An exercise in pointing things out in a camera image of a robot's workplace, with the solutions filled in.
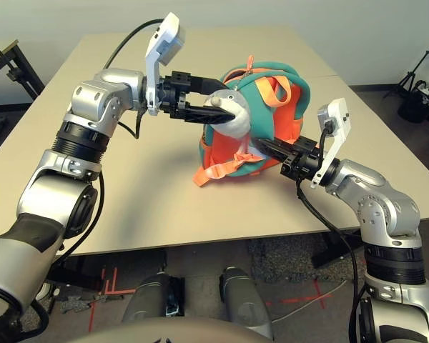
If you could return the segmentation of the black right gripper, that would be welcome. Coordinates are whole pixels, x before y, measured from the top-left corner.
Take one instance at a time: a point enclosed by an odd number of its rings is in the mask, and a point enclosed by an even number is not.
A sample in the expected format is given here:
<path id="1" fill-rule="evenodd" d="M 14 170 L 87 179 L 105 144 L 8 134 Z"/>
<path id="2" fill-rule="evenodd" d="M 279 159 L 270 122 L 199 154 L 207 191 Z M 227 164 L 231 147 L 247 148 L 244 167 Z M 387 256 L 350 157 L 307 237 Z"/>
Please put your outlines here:
<path id="1" fill-rule="evenodd" d="M 312 179 L 323 161 L 324 151 L 320 145 L 306 137 L 299 137 L 294 143 L 281 139 L 258 139 L 263 153 L 282 163 L 281 174 L 289 179 Z"/>

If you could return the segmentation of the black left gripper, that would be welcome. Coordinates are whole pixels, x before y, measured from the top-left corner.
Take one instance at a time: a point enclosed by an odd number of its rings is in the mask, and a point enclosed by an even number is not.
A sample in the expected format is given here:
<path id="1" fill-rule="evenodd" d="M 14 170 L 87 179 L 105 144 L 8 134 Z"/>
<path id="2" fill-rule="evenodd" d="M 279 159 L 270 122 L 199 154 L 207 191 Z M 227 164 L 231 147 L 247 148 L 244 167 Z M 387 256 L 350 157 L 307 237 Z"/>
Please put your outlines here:
<path id="1" fill-rule="evenodd" d="M 225 124 L 235 115 L 214 106 L 192 106 L 186 101 L 189 92 L 212 94 L 228 89 L 218 79 L 193 76 L 190 73 L 173 71 L 170 76 L 161 77 L 158 85 L 159 109 L 171 119 L 181 119 L 195 124 Z"/>

